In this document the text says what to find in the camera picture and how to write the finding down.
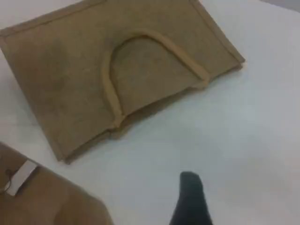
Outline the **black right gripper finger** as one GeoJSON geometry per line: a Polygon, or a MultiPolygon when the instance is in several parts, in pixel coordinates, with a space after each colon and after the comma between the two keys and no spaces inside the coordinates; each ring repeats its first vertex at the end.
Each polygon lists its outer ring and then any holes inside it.
{"type": "Polygon", "coordinates": [[[169,224],[213,224],[204,194],[203,183],[197,173],[180,173],[179,198],[169,224]]]}

